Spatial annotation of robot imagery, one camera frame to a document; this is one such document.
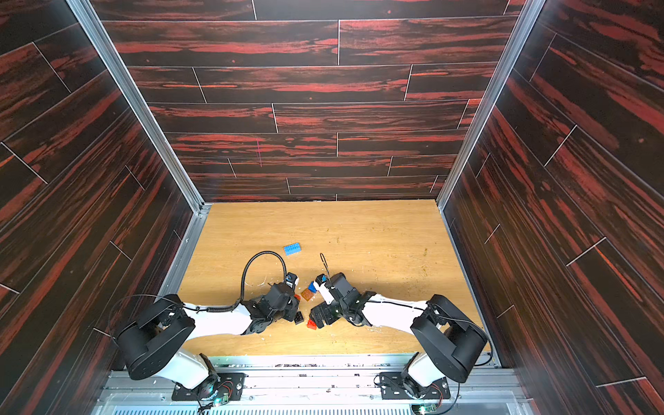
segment metal extrusion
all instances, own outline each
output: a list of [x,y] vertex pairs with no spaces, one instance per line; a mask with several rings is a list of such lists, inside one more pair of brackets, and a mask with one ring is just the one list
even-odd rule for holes
[[166,136],[161,131],[159,124],[157,124],[157,120],[155,120],[154,115],[148,108],[145,99],[143,99],[136,83],[129,74],[127,66],[122,61],[122,58],[120,58],[120,54],[115,45],[113,45],[111,38],[108,36],[106,29],[99,20],[99,16],[97,16],[89,0],[66,0],[66,2],[72,9],[72,12],[74,12],[83,31],[88,35],[92,46],[97,50],[108,72],[116,81],[118,88],[127,102],[129,102],[131,110],[143,126],[152,144],[154,144],[159,156],[164,164],[166,164],[166,168],[171,172],[191,210],[194,213],[199,212],[205,203],[203,197],[175,156],[168,140],[166,140]]
[[445,180],[445,184],[440,190],[440,194],[436,198],[438,207],[440,208],[441,212],[442,209],[445,208],[445,205],[448,203],[448,200],[452,195],[452,191],[454,190],[456,183],[461,177],[461,172],[463,171],[463,168],[470,158],[470,154],[477,144],[479,135],[484,129],[484,125],[487,123],[487,120],[491,115],[493,106],[498,100],[500,93],[503,91],[503,87],[507,82],[507,77],[509,76],[510,72],[512,72],[512,68],[514,68],[514,63],[516,63],[517,58],[521,53],[521,49],[523,49],[523,45],[526,43],[526,40],[528,39],[528,36],[530,35],[531,30],[535,25],[535,21],[537,20],[537,17],[542,10],[542,6],[544,6],[544,2],[545,0],[528,0],[526,5],[523,7],[523,10],[521,11],[521,14],[517,18],[517,23],[512,30],[512,34],[509,37],[507,44],[505,45],[503,54],[501,55],[495,72],[489,81],[489,85],[486,92],[484,93],[484,97],[482,97],[482,101],[480,102],[477,112],[475,113],[475,117],[473,118],[468,132],[465,135],[465,140],[461,145],[459,155],[452,165],[450,174]]

